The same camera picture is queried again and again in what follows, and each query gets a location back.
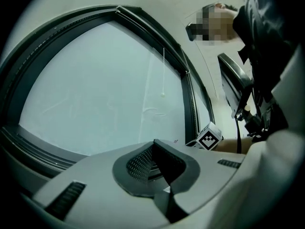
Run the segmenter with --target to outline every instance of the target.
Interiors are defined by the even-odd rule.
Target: cord
[[[241,154],[242,153],[242,140],[240,138],[240,132],[239,132],[239,125],[238,125],[237,117],[235,117],[235,121],[236,121],[236,127],[237,127],[237,153]]]

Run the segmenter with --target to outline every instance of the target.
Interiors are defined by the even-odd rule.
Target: window frame
[[[101,24],[116,21],[163,55],[179,73],[183,90],[185,143],[197,138],[198,113],[190,72],[198,73],[174,38],[139,7],[95,6],[59,16],[37,28],[9,54],[0,68],[0,144],[7,152],[31,169],[54,177],[86,157],[53,146],[19,126],[28,94],[48,62],[68,43]],[[206,89],[201,81],[204,93]],[[210,119],[214,115],[210,99],[204,96]]]

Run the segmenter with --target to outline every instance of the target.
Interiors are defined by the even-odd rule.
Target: white cube
[[[196,142],[206,150],[212,150],[222,140],[221,130],[210,122],[199,134]]]

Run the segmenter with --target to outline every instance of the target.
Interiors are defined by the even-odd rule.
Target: frosted glass
[[[162,98],[161,56],[109,22],[73,40],[48,63],[28,95],[20,125],[84,155],[155,138],[184,141],[181,80],[168,63],[164,77]]]

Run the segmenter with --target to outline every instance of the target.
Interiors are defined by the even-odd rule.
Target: person's arm
[[[242,154],[247,154],[251,145],[252,138],[243,138],[242,139]],[[214,151],[227,152],[227,153],[236,153],[237,151],[237,139],[224,139],[222,140],[214,149]]]

